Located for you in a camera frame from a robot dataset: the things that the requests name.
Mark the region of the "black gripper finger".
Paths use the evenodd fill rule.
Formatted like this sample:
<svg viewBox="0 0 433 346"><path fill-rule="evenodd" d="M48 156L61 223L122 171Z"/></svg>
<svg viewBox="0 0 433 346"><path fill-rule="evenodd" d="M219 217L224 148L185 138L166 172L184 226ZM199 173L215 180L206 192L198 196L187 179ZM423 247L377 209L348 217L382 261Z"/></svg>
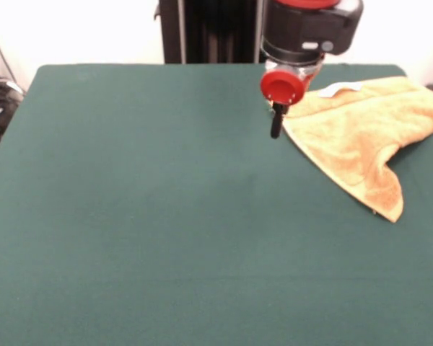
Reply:
<svg viewBox="0 0 433 346"><path fill-rule="evenodd" d="M271 109L273 112L273 119L270 135L273 139L277 139L281 133L284 114L286 113L286 105L274 102Z"/></svg>

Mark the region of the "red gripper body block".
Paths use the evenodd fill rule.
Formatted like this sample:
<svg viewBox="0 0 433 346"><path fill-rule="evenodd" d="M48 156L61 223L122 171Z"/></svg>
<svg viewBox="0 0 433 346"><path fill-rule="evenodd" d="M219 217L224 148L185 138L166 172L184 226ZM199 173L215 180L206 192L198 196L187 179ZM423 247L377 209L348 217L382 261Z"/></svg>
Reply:
<svg viewBox="0 0 433 346"><path fill-rule="evenodd" d="M273 104L295 105L302 100L316 73L304 74L285 68L266 71L260 82L262 95Z"/></svg>

